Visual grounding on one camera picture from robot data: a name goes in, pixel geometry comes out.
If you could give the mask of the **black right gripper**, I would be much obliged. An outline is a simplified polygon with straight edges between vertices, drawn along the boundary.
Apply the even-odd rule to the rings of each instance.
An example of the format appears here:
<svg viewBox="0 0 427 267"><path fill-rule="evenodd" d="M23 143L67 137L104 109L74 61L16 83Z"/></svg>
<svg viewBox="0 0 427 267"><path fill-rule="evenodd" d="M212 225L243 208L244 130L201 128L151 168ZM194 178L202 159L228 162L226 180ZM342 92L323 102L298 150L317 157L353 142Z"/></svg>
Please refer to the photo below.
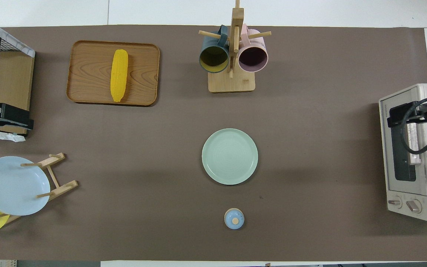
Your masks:
<svg viewBox="0 0 427 267"><path fill-rule="evenodd" d="M389 111L388 127L393 128L400 125L404 118L407 124L427 123L427 98L391 108Z"/></svg>

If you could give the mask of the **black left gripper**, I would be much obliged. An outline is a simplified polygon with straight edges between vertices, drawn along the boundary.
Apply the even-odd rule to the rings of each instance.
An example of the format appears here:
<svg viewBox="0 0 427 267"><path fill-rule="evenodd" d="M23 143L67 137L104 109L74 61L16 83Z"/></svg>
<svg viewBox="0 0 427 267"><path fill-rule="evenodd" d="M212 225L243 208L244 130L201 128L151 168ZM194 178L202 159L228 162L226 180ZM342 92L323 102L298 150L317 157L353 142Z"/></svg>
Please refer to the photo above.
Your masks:
<svg viewBox="0 0 427 267"><path fill-rule="evenodd" d="M0 126L7 125L33 130L34 120L30 119L29 111L0 103Z"/></svg>

